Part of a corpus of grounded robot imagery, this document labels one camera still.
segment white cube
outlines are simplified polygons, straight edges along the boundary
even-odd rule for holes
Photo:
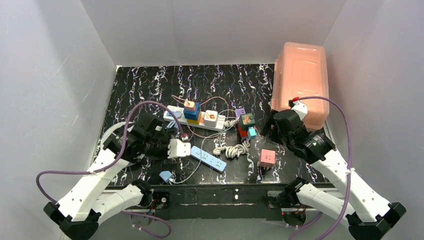
[[[216,127],[218,123],[218,112],[206,110],[203,121],[203,123],[208,127]]]

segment orange translucent box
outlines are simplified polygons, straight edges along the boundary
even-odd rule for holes
[[[289,100],[295,97],[329,97],[326,52],[323,46],[286,42],[275,63],[271,108],[290,109]],[[329,103],[308,99],[307,115],[303,119],[310,130],[323,127],[330,113]]]

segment dark green cube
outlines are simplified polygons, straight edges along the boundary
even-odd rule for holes
[[[238,124],[240,124],[240,128],[243,131],[247,131],[249,127],[254,127],[255,123],[255,118],[252,113],[242,114],[238,119]]]

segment blue power strip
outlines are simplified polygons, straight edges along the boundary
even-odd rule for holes
[[[225,167],[227,166],[227,163],[222,161],[221,159],[207,153],[206,151],[203,151],[201,153],[201,159],[200,159],[200,148],[198,148],[197,146],[193,146],[191,148],[191,156],[199,161],[201,161],[202,163],[208,165],[209,167],[215,169],[216,171],[218,171],[219,173],[224,172]]]

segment black marble table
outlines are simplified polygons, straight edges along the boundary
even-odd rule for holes
[[[171,98],[172,94],[199,103],[214,96],[223,97],[233,110],[244,108],[246,112],[253,113],[257,122],[256,128],[260,132],[271,111],[273,78],[274,64],[120,67],[113,84],[102,132],[116,123],[125,121],[130,110],[140,101],[151,100],[164,105],[182,107]],[[220,112],[225,109],[224,101],[214,99],[208,102],[202,111]],[[134,120],[136,121],[145,112],[155,113],[159,117],[164,113],[159,107],[150,105],[143,107]],[[189,134],[192,146],[200,147],[203,139],[191,134],[187,126],[182,127]],[[202,128],[194,130],[202,136],[216,133]],[[240,136],[234,128],[230,129],[221,141],[228,146],[241,143]],[[211,153],[218,144],[217,138],[207,139],[203,150]],[[222,174],[202,164],[184,184],[287,184],[296,177],[302,177],[313,183],[327,181],[284,146],[263,136],[258,135],[255,140],[250,141],[250,145],[248,155],[236,159],[226,159],[224,154],[220,156],[227,162]],[[276,152],[276,164],[265,175],[257,168],[261,149]],[[141,163],[123,169],[110,186],[123,186],[136,179],[144,179],[152,185],[165,184],[159,177],[161,171],[171,171],[177,181],[183,180],[192,173],[199,162],[192,157],[183,157],[159,161],[150,161],[146,158]]]

